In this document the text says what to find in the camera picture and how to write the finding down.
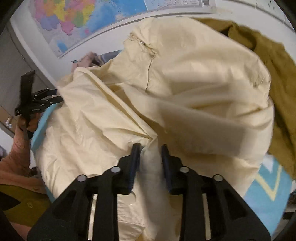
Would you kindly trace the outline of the left hand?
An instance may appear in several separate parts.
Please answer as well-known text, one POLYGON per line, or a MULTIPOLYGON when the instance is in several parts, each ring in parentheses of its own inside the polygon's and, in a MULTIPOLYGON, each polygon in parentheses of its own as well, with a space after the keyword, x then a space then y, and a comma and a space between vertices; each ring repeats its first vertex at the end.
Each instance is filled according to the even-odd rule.
POLYGON ((29 131, 33 133, 38 128, 40 117, 40 113, 33 114, 30 117, 30 121, 27 123, 26 119, 21 115, 17 123, 18 128, 20 128, 23 132, 29 131))

